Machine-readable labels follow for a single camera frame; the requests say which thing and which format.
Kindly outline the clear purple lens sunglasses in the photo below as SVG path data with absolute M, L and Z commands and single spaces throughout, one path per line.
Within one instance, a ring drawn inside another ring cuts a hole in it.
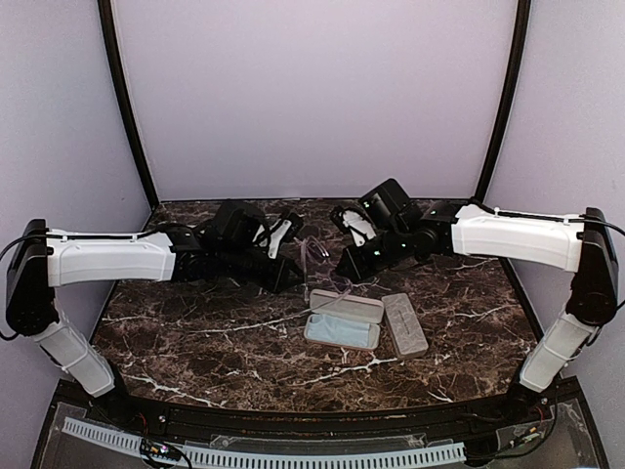
M 296 238 L 295 241 L 304 275 L 303 299 L 306 304 L 310 302 L 312 290 L 315 288 L 337 293 L 340 297 L 354 292 L 354 285 L 350 280 L 334 273 L 331 254 L 319 239 L 309 235 Z

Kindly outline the pink glasses case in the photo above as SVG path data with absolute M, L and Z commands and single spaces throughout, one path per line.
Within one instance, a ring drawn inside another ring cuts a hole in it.
M 314 289 L 304 338 L 313 343 L 374 351 L 380 340 L 385 307 L 380 300 Z

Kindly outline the grey case teal lining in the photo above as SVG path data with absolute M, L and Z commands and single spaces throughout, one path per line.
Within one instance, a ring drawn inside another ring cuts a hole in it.
M 429 343 L 408 295 L 386 295 L 381 301 L 396 355 L 400 359 L 423 357 L 429 349 Z

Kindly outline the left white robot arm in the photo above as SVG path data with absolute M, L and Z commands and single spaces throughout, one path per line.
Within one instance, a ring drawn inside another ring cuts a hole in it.
M 258 207 L 223 202 L 215 216 L 195 227 L 161 224 L 134 234 L 85 234 L 52 230 L 42 219 L 5 247 L 6 322 L 16 336 L 31 338 L 62 371 L 73 377 L 117 426 L 138 417 L 123 381 L 57 306 L 56 288 L 117 280 L 195 282 L 231 277 L 279 293 L 301 284 L 295 261 L 280 254 L 302 218 L 286 211 L 270 222 Z

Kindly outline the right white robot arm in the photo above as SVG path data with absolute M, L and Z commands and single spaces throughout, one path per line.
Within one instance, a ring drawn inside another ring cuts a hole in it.
M 518 384 L 498 404 L 498 414 L 518 424 L 581 348 L 614 319 L 619 266 L 601 210 L 581 215 L 544 215 L 490 208 L 472 199 L 440 200 L 421 210 L 399 182 L 389 179 L 358 200 L 335 207 L 331 221 L 353 244 L 336 273 L 357 283 L 405 259 L 431 255 L 490 256 L 533 262 L 570 272 L 570 297 L 519 372 Z

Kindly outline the small circuit board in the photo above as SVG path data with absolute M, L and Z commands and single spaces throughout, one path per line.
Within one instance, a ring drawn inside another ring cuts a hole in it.
M 139 453 L 142 457 L 153 461 L 179 461 L 179 451 L 166 443 L 143 438 L 140 441 Z

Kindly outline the black front table rail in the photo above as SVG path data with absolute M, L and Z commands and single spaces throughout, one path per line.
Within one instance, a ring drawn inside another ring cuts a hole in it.
M 157 435 L 189 436 L 220 431 L 233 436 L 322 438 L 432 430 L 458 436 L 490 433 L 512 423 L 494 410 L 503 398 L 467 403 L 357 412 L 267 412 L 180 405 L 131 396 L 127 399 Z

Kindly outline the black frame right post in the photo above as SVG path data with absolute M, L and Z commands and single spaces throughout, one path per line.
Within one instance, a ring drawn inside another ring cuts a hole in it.
M 531 4 L 531 0 L 519 0 L 517 2 L 516 17 L 501 96 L 485 153 L 484 162 L 479 174 L 479 180 L 473 196 L 473 199 L 476 199 L 479 202 L 485 202 L 493 180 L 501 148 L 503 146 L 505 133 L 515 99 L 517 84 L 521 73 L 523 52 L 530 20 Z

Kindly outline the black frame post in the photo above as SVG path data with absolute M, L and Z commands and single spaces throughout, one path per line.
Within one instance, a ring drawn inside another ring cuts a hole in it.
M 473 196 L 473 199 L 476 199 L 479 202 L 485 202 L 493 180 L 501 148 L 503 146 L 505 133 L 515 99 L 517 84 L 521 73 L 523 52 L 530 20 L 531 4 L 531 0 L 519 0 L 517 2 L 516 17 L 501 96 L 485 153 L 484 162 L 479 174 L 479 180 Z
M 126 80 L 121 49 L 115 27 L 113 2 L 109 0 L 98 0 L 97 5 L 109 74 L 127 143 L 148 206 L 151 210 L 154 210 L 160 204 L 160 200 L 148 168 L 146 153 L 141 142 L 139 127 L 131 103 L 130 91 Z

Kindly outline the black frame left post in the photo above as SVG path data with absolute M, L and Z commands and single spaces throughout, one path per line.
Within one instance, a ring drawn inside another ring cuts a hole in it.
M 97 5 L 109 74 L 127 143 L 148 206 L 151 210 L 154 210 L 160 204 L 160 200 L 148 168 L 146 153 L 141 142 L 139 127 L 131 103 L 130 91 L 126 80 L 121 49 L 115 27 L 113 2 L 109 0 L 98 0 Z

